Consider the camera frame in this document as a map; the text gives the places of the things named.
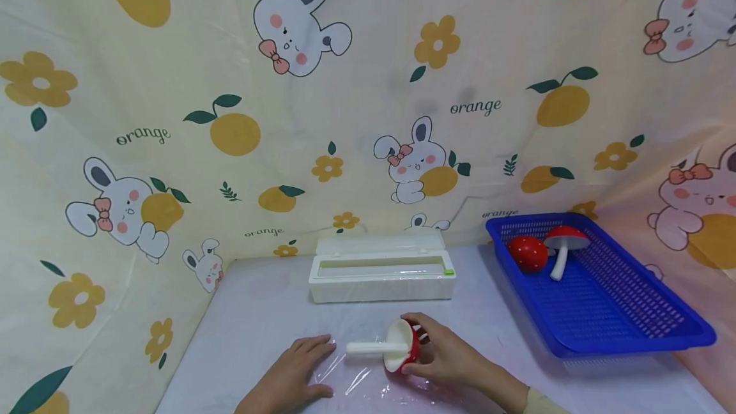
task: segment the white tabletop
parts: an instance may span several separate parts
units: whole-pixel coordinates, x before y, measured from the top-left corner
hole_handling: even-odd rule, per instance
[[[311,256],[229,267],[158,407],[158,414],[232,414],[294,339],[331,333],[335,353],[314,380],[335,397],[306,413],[500,413],[470,390],[389,376],[381,358],[345,358],[352,341],[383,340],[403,312],[425,312],[490,360],[573,413],[725,413],[673,355],[566,362],[552,356],[498,267],[491,246],[449,249],[450,301],[315,304]]]

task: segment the white mushroom stem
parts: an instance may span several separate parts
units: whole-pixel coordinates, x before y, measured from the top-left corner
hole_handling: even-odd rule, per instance
[[[565,273],[565,265],[567,264],[567,239],[560,240],[560,251],[557,252],[557,262],[554,264],[550,278],[555,282],[560,282],[562,274]]]

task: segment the white plastic box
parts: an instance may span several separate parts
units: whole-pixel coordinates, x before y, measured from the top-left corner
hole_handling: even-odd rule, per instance
[[[321,239],[309,287],[316,303],[417,301],[452,298],[455,279],[440,231],[418,227]]]

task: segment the hand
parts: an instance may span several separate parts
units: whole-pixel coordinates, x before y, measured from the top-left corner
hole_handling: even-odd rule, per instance
[[[437,323],[434,318],[427,317],[423,313],[407,313],[401,317],[412,326],[418,325],[417,336],[422,345],[432,342],[431,348],[425,349],[428,352],[427,358],[422,361],[423,364],[404,365],[401,370],[403,374],[476,387],[484,372],[489,367],[495,366],[450,328]]]
[[[335,350],[330,335],[296,339],[243,398],[234,414],[287,413],[319,398],[332,398],[328,385],[307,385],[314,365]]]
[[[417,336],[422,345],[431,343],[426,348],[428,361],[422,357],[419,364],[404,365],[403,374],[475,388],[507,413],[522,413],[526,409],[528,386],[503,367],[490,362],[450,328],[423,313],[406,313],[401,317],[418,326]]]

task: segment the toy mushroom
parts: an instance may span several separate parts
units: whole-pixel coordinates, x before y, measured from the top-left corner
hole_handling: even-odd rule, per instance
[[[571,226],[558,226],[550,230],[544,244],[548,248],[559,250],[557,253],[557,262],[554,264],[550,278],[555,282],[560,282],[562,274],[565,273],[565,265],[567,264],[567,251],[571,249],[585,249],[590,244],[587,236],[580,230]]]

